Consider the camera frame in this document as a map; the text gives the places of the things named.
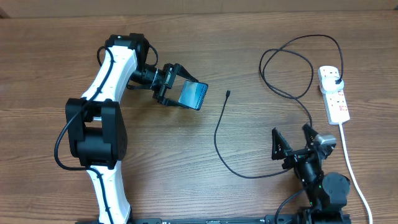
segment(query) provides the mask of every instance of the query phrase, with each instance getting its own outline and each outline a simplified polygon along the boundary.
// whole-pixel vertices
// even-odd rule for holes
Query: charging cable
[[[351,176],[351,179],[354,182],[356,191],[358,192],[359,196],[361,197],[361,200],[363,201],[363,204],[366,207],[366,211],[368,212],[368,217],[369,217],[369,224],[373,224],[371,208],[369,207],[368,202],[365,199],[365,196],[362,194],[361,189],[359,189],[358,183],[356,182],[356,179],[354,176],[353,168],[351,167],[351,164],[349,163],[349,157],[348,157],[347,146],[346,146],[346,138],[344,136],[343,123],[338,123],[338,127],[340,128],[341,142],[343,143],[343,151],[344,151],[344,156],[346,158],[346,163],[347,163],[349,174]]]
[[[230,94],[231,94],[231,91],[227,90],[227,92],[226,92],[226,94],[225,94],[225,102],[224,102],[223,110],[221,111],[221,115],[220,115],[220,118],[219,118],[219,120],[218,120],[216,130],[214,131],[214,147],[216,148],[216,152],[217,152],[218,157],[219,157],[220,160],[223,162],[223,164],[225,165],[225,167],[226,167],[229,171],[231,171],[233,174],[237,175],[238,177],[245,178],[245,179],[259,179],[259,178],[265,178],[265,177],[273,177],[273,176],[275,176],[275,175],[283,174],[283,173],[286,173],[287,171],[289,171],[290,169],[286,169],[286,170],[282,170],[282,171],[280,171],[280,172],[276,172],[276,173],[273,173],[273,174],[266,174],[266,175],[260,175],[260,176],[245,176],[245,175],[242,175],[242,174],[239,174],[239,173],[235,172],[234,170],[232,170],[232,169],[229,167],[229,165],[227,165],[227,163],[224,161],[224,159],[223,159],[223,157],[221,156],[221,154],[220,154],[220,152],[219,152],[219,150],[218,150],[218,147],[217,147],[217,130],[218,130],[218,127],[220,126],[221,119],[223,118],[223,114],[224,114],[224,110],[225,110],[225,105],[226,105],[226,102],[228,101],[228,97],[230,96]]]

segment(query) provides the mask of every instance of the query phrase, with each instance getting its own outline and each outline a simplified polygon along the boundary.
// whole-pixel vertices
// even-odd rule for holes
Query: white power cord
[[[341,82],[339,84],[335,83],[335,80],[340,78],[339,71],[336,67],[328,65],[319,68],[318,77],[319,77],[320,89],[323,96],[323,101],[325,102],[326,115],[328,115],[329,124],[332,125],[338,124],[340,128],[341,142],[343,143],[343,151],[344,151],[344,156],[346,158],[349,174],[351,176],[352,181],[354,182],[356,191],[358,191],[359,196],[361,197],[366,207],[366,211],[368,212],[369,216],[369,224],[373,224],[371,209],[364,195],[362,194],[361,189],[359,189],[358,183],[356,182],[354,176],[353,169],[351,168],[351,164],[349,163],[346,138],[344,137],[344,130],[343,130],[343,123],[349,121],[350,119],[347,107],[347,101],[343,91],[344,82]]]
[[[340,128],[341,142],[343,143],[343,151],[344,151],[344,156],[346,158],[346,163],[347,163],[347,168],[348,168],[349,174],[351,176],[352,181],[354,182],[356,191],[358,192],[359,196],[361,197],[361,199],[363,201],[363,204],[366,207],[366,211],[368,212],[368,217],[369,217],[369,224],[373,224],[371,208],[369,207],[368,202],[365,199],[365,196],[362,194],[361,189],[359,189],[358,183],[356,182],[356,179],[354,176],[353,168],[351,167],[351,164],[349,163],[349,157],[348,157],[347,146],[346,146],[346,138],[344,137],[343,124],[339,123],[338,127]]]

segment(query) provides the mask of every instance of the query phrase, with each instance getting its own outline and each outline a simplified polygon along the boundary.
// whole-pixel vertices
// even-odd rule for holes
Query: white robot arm
[[[114,57],[114,65],[112,71],[104,85],[101,93],[94,99],[97,102],[104,102],[107,99],[120,103],[126,85],[129,82],[130,75],[137,68],[137,56],[135,50],[131,50],[125,46],[113,46],[109,48],[112,51]],[[109,53],[105,52],[105,59],[101,69],[99,70],[97,77],[90,88],[81,96],[82,98],[91,98],[97,87],[101,84],[104,79],[106,72],[110,66],[111,57]],[[94,120],[101,121],[101,117],[94,117]],[[96,169],[102,175],[105,196],[108,202],[109,211],[113,219],[113,223],[127,223],[131,217],[130,204],[127,201],[124,193],[123,179],[121,173],[121,161],[117,161],[113,169],[108,169],[106,166],[90,166],[92,169]],[[91,170],[87,170],[88,174],[93,181],[95,194],[99,206],[99,217],[98,221],[104,224],[110,224],[111,220],[106,211],[104,204],[103,192],[101,183],[97,174]]]
[[[103,64],[99,62],[101,69],[94,82],[80,99],[70,98],[65,107],[70,151],[83,167],[64,166],[57,150],[55,160],[64,169],[87,170],[90,175],[99,205],[99,218],[91,223],[127,224],[132,223],[132,213],[121,175],[127,133],[119,105],[126,87],[152,90],[157,102],[165,106],[199,110],[208,85],[199,83],[179,64],[166,64],[163,70],[146,64],[148,50],[153,47],[143,34],[111,35],[103,48],[105,58]],[[180,97],[181,102],[194,99],[189,105],[165,97],[166,89],[172,88],[177,75],[190,80]],[[128,85],[130,80],[141,85]],[[85,123],[92,121],[101,122],[102,128],[86,127]]]

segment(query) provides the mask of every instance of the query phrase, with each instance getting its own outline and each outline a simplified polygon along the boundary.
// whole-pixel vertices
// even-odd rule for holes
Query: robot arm
[[[311,126],[303,126],[307,146],[293,150],[276,128],[272,130],[272,160],[283,159],[283,169],[293,169],[307,193],[311,207],[301,208],[296,215],[266,215],[269,224],[340,223],[351,224],[349,215],[343,214],[347,205],[350,181],[338,173],[325,175],[322,161],[333,152],[336,138],[332,134],[318,134]]]
[[[179,64],[166,64],[163,70],[146,64],[150,45],[143,34],[111,35],[105,46],[111,51],[114,62],[101,92],[86,105],[87,99],[95,95],[108,73],[111,65],[108,51],[94,82],[80,99],[68,100],[65,113],[67,122],[70,123],[68,137],[71,154],[79,158],[80,164],[87,168],[95,188],[99,218],[94,223],[125,224],[132,222],[132,215],[121,175],[121,161],[127,149],[127,133],[119,105],[124,90],[126,87],[152,90],[160,104],[199,110],[207,84],[199,83]],[[184,85],[184,88],[188,86],[186,92],[191,94],[183,96],[184,88],[182,91],[183,99],[195,99],[191,105],[165,97],[166,90],[172,88],[177,75],[191,81]],[[141,86],[128,85],[130,80]],[[100,121],[102,128],[85,125],[92,121]]]

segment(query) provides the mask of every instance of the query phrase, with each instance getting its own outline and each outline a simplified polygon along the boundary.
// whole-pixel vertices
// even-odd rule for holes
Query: black cylindrical joint
[[[303,184],[313,184],[318,177],[317,165],[312,162],[302,162],[297,164],[295,168],[298,177]]]
[[[86,128],[85,141],[77,142],[77,153],[79,158],[84,158],[86,166],[91,162],[112,161],[112,150],[110,143],[104,143],[101,128]]]
[[[136,70],[131,76],[133,82],[141,85],[151,85],[153,90],[160,88],[163,78],[163,71],[148,64],[145,64],[145,69],[142,72]]]

